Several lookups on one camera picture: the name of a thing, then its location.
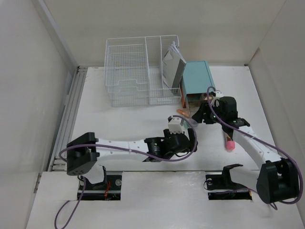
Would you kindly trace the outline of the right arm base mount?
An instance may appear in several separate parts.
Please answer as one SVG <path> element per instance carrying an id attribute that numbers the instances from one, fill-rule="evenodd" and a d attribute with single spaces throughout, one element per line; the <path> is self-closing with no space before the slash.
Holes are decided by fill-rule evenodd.
<path id="1" fill-rule="evenodd" d="M 233 182 L 230 172 L 241 164 L 224 166 L 221 172 L 205 174 L 203 187 L 208 191 L 208 200 L 252 200 L 251 191 L 244 185 Z"/>

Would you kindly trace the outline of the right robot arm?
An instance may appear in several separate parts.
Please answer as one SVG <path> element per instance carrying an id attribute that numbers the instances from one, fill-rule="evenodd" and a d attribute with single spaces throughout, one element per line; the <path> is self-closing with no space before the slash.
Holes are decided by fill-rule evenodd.
<path id="1" fill-rule="evenodd" d="M 252 187 L 266 203 L 297 203 L 303 194 L 304 182 L 297 163 L 283 150 L 257 137 L 251 125 L 239 118 L 237 103 L 233 97 L 217 96 L 208 98 L 192 116 L 197 123 L 219 123 L 222 130 L 238 143 L 259 168 L 259 174 L 253 178 L 245 172 L 230 169 L 221 175 L 224 187 L 236 184 Z"/>

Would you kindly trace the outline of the gray white booklet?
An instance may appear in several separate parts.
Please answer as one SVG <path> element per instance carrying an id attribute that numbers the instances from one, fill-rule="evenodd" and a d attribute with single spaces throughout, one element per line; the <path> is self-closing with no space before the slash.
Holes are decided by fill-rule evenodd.
<path id="1" fill-rule="evenodd" d="M 172 42 L 162 60 L 163 82 L 169 88 L 179 87 L 186 64 L 176 42 Z"/>

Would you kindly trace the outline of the clear jar of paper clips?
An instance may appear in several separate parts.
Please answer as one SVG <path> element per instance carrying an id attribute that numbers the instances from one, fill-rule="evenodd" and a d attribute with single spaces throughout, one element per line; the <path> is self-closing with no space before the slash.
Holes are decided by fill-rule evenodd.
<path id="1" fill-rule="evenodd" d="M 194 128 L 196 128 L 198 126 L 198 123 L 195 120 L 193 120 L 192 118 L 189 119 L 189 122 L 192 124 L 192 126 Z"/>

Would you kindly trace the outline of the teal drawer box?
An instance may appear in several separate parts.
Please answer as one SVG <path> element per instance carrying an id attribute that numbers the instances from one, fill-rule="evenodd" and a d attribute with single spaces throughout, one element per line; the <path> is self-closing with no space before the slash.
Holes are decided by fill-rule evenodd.
<path id="1" fill-rule="evenodd" d="M 188 61 L 180 84 L 182 107 L 190 110 L 199 107 L 209 86 L 215 87 L 208 61 Z"/>

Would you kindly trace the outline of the orange highlighter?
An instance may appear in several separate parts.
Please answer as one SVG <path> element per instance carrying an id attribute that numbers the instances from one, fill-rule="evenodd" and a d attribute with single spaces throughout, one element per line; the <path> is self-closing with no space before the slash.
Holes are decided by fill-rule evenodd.
<path id="1" fill-rule="evenodd" d="M 190 116 L 189 112 L 187 112 L 187 111 L 185 111 L 185 110 L 177 109 L 176 111 L 177 111 L 177 113 L 178 113 L 179 115 L 182 115 L 182 116 L 184 116 L 184 117 L 186 117 L 186 118 L 189 118 L 189 116 Z"/>

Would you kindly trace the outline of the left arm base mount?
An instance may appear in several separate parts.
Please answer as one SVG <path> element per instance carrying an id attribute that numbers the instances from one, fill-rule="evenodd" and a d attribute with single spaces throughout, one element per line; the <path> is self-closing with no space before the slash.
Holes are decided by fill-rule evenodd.
<path id="1" fill-rule="evenodd" d="M 121 199 L 122 172 L 107 171 L 94 166 L 88 173 L 78 176 L 77 198 L 81 200 L 117 201 Z"/>

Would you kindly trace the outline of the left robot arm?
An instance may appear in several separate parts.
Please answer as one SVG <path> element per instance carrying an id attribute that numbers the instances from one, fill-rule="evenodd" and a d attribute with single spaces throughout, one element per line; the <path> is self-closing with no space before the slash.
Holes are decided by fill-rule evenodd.
<path id="1" fill-rule="evenodd" d="M 98 139 L 87 132 L 67 144 L 67 175 L 84 177 L 96 189 L 105 187 L 105 161 L 133 160 L 141 163 L 182 161 L 197 150 L 197 133 L 188 128 L 182 133 L 164 129 L 163 137 L 150 137 L 138 141 L 110 141 Z"/>

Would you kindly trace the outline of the pink pencil tube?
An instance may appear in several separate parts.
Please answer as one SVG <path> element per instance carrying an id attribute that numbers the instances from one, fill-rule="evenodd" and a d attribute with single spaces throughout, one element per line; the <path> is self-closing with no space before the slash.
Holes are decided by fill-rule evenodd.
<path id="1" fill-rule="evenodd" d="M 225 140 L 225 149 L 229 152 L 235 150 L 235 141 L 227 134 L 224 132 L 224 140 Z"/>

